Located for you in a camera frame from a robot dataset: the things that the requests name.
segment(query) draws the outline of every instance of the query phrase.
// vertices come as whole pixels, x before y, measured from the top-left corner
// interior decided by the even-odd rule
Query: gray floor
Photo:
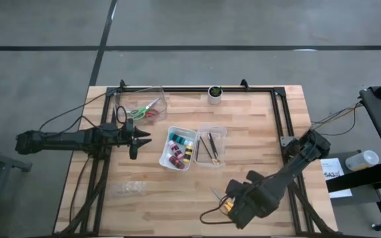
[[[102,1],[0,1],[0,46],[98,45],[108,13]],[[381,0],[119,1],[108,45],[381,45]],[[83,103],[96,52],[0,52],[0,152],[34,163],[15,171],[0,203],[0,236],[50,234],[70,152],[15,153],[15,135]],[[312,120],[357,101],[381,84],[381,51],[107,52],[97,85],[303,85]],[[69,126],[81,111],[48,125]],[[325,126],[337,133],[351,117]],[[332,153],[381,142],[365,109],[350,133],[328,138]],[[381,237],[375,204],[334,207],[339,230]]]

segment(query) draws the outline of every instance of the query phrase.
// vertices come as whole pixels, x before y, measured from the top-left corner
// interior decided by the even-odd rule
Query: white cup
[[[378,164],[378,155],[374,151],[364,151],[354,156],[349,157],[345,164],[352,171],[359,171],[373,167]]]

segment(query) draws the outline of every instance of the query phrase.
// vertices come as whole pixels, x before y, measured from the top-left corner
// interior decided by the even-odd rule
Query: potted succulent
[[[208,89],[208,102],[210,104],[219,104],[222,100],[223,89],[220,86],[211,86]]]

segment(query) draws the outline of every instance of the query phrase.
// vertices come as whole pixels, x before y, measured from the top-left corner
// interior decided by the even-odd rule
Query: green-handled scissors
[[[139,110],[133,110],[130,112],[130,115],[132,116],[133,120],[141,120],[142,118],[146,117],[147,111],[151,109],[153,105],[155,105],[159,100],[159,97],[150,102],[146,107],[143,107]]]

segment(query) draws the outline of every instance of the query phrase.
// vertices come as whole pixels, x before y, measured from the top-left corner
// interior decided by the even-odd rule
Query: wooden table
[[[294,132],[301,136],[310,127],[310,117],[301,86],[285,86]],[[106,87],[90,87],[87,101],[106,91]],[[144,95],[124,95],[122,102],[143,100]],[[129,159],[128,147],[113,147],[100,235],[293,235],[288,195],[270,216],[254,218],[245,229],[233,224],[204,225],[199,215],[218,205],[210,187],[224,190],[231,179],[241,182],[249,170],[262,175],[277,172],[282,166],[271,96],[268,93],[224,93],[219,105],[210,105],[206,93],[165,93],[167,117],[154,124],[138,126],[150,132],[152,142],[139,149],[138,159]],[[83,115],[99,124],[104,98],[88,104]],[[187,172],[173,171],[159,164],[167,129],[178,126],[197,130],[201,124],[216,124],[228,129],[226,166],[221,169],[199,167],[192,163]],[[89,128],[82,121],[80,128]],[[87,159],[74,152],[69,167],[55,231],[68,225],[71,197]],[[83,174],[74,211],[85,201],[91,163]],[[337,230],[326,183],[319,161],[304,171],[308,199],[326,224]],[[144,194],[119,194],[127,182],[143,182]],[[303,223],[302,207],[298,210]],[[226,221],[220,212],[208,215],[210,221]],[[89,224],[93,223],[93,214]]]

